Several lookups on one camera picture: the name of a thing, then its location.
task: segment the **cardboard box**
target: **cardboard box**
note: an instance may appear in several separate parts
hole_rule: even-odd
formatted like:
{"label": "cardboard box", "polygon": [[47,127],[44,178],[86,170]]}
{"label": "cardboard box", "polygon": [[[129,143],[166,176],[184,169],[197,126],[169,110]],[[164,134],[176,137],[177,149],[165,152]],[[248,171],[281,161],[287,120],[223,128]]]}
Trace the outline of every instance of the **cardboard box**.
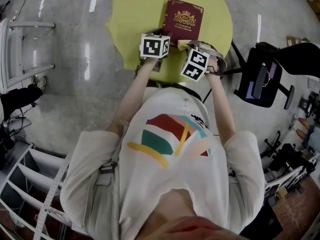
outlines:
{"label": "cardboard box", "polygon": [[320,14],[320,0],[307,0],[309,6],[316,14]]}
{"label": "cardboard box", "polygon": [[279,188],[278,192],[276,193],[279,199],[285,198],[288,194],[288,191],[285,186]]}
{"label": "cardboard box", "polygon": [[297,44],[301,44],[301,38],[300,37],[295,37],[295,36],[287,36],[286,37],[286,44],[287,46],[294,46]]}

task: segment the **colorful graphic print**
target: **colorful graphic print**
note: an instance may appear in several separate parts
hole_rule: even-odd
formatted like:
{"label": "colorful graphic print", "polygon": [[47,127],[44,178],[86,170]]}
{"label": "colorful graphic print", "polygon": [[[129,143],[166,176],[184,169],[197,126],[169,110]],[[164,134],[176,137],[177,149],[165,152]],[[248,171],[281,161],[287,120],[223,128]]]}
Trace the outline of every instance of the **colorful graphic print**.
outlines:
{"label": "colorful graphic print", "polygon": [[[146,125],[155,126],[173,134],[179,141],[177,148],[173,148],[166,139],[147,129],[142,132],[141,144],[129,142],[127,145],[133,150],[153,157],[164,169],[168,168],[169,163],[163,155],[179,156],[185,142],[196,132],[202,139],[207,137],[203,126],[187,116],[160,114],[147,120]],[[210,155],[211,149],[208,149],[200,156],[209,157]]]}

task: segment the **white t-shirt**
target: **white t-shirt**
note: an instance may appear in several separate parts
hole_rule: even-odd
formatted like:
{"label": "white t-shirt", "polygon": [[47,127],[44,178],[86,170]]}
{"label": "white t-shirt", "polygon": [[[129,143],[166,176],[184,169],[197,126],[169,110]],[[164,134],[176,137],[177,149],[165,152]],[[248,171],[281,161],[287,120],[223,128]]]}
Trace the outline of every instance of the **white t-shirt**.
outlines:
{"label": "white t-shirt", "polygon": [[171,189],[188,190],[198,216],[235,233],[256,217],[265,187],[257,139],[241,132],[222,146],[208,121],[205,106],[180,89],[157,89],[143,103],[119,154],[122,240],[135,239]]}

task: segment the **red book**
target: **red book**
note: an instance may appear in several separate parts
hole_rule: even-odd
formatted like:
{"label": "red book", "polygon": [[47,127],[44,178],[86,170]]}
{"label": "red book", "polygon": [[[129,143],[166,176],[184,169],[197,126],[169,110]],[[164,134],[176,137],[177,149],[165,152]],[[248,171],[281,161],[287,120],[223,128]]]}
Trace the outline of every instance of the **red book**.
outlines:
{"label": "red book", "polygon": [[163,21],[163,34],[172,32],[170,45],[177,47],[178,40],[198,40],[204,9],[180,1],[168,0]]}

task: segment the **black chair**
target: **black chair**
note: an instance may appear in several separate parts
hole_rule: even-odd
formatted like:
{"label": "black chair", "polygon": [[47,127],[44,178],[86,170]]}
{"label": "black chair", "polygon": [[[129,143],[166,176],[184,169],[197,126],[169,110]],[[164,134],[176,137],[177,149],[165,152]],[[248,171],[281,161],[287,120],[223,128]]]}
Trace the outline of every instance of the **black chair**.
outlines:
{"label": "black chair", "polygon": [[240,99],[250,104],[270,108],[278,89],[287,96],[284,109],[292,102],[295,87],[290,90],[280,84],[282,68],[291,75],[307,75],[320,78],[320,49],[313,43],[300,43],[283,49],[266,42],[257,43],[245,62],[235,43],[232,47],[239,59],[240,68],[224,72],[224,75],[242,73],[238,90]]}

